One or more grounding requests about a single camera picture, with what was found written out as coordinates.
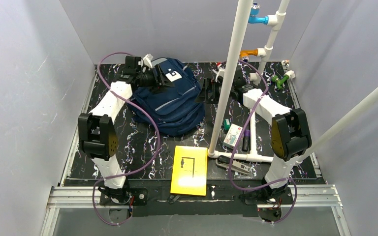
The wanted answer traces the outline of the yellow notebook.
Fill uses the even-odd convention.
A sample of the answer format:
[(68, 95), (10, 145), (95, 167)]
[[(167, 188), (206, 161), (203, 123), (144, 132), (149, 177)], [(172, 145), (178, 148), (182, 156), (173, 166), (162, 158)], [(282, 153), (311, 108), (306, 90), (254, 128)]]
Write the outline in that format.
[(170, 193), (206, 196), (208, 149), (176, 146)]

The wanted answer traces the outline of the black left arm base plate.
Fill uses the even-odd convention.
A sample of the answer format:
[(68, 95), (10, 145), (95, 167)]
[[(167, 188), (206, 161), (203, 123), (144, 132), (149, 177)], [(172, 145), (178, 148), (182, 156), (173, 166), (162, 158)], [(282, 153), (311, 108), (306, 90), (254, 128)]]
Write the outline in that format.
[(147, 204), (148, 190), (144, 188), (98, 187), (98, 191), (101, 193), (99, 200), (101, 206), (144, 206)]

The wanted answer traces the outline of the navy blue student backpack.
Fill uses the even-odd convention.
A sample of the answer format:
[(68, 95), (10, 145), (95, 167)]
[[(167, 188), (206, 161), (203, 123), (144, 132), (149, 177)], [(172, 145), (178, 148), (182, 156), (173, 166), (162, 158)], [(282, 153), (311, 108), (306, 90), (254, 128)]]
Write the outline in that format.
[(180, 75), (172, 79), (174, 87), (154, 94), (148, 88), (139, 88), (130, 99), (156, 122), (159, 131), (169, 136), (181, 136), (197, 127), (205, 116), (203, 103), (195, 102), (201, 86), (192, 69), (173, 58), (158, 58), (165, 74)]

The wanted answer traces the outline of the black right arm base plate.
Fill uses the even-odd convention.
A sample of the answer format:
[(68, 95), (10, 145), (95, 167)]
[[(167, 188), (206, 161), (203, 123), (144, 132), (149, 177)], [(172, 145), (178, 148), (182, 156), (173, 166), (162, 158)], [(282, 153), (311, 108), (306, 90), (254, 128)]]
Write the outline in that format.
[(240, 199), (247, 205), (270, 204), (272, 199), (277, 202), (276, 205), (279, 201), (281, 205), (287, 205), (293, 203), (293, 194), (288, 185), (284, 185), (275, 189), (264, 187), (251, 192), (243, 192)]

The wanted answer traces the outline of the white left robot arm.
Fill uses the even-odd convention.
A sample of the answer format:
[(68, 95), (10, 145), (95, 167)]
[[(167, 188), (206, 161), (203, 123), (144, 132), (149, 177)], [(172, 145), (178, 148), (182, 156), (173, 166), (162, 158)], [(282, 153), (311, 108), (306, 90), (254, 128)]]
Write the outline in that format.
[(108, 92), (89, 113), (81, 113), (78, 117), (79, 149), (96, 164), (104, 186), (115, 190), (122, 189), (126, 181), (126, 174), (116, 158), (118, 137), (114, 122), (119, 111), (125, 104), (129, 104), (154, 123), (154, 119), (146, 111), (130, 101), (133, 92), (147, 88), (156, 94), (174, 86), (159, 63), (153, 61), (151, 54), (136, 57), (126, 53), (125, 56), (123, 70), (111, 83), (107, 83), (100, 65), (97, 66), (97, 73)]

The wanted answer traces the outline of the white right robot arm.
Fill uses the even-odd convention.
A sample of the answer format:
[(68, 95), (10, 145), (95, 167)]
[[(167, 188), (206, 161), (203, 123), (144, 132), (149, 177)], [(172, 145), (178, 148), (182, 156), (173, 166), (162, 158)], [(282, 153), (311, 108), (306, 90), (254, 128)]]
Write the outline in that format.
[(271, 166), (263, 179), (263, 185), (247, 188), (256, 191), (284, 189), (294, 165), (311, 155), (312, 139), (305, 111), (291, 109), (277, 103), (254, 84), (233, 82), (230, 97), (264, 118), (271, 126), (271, 147), (274, 153)]

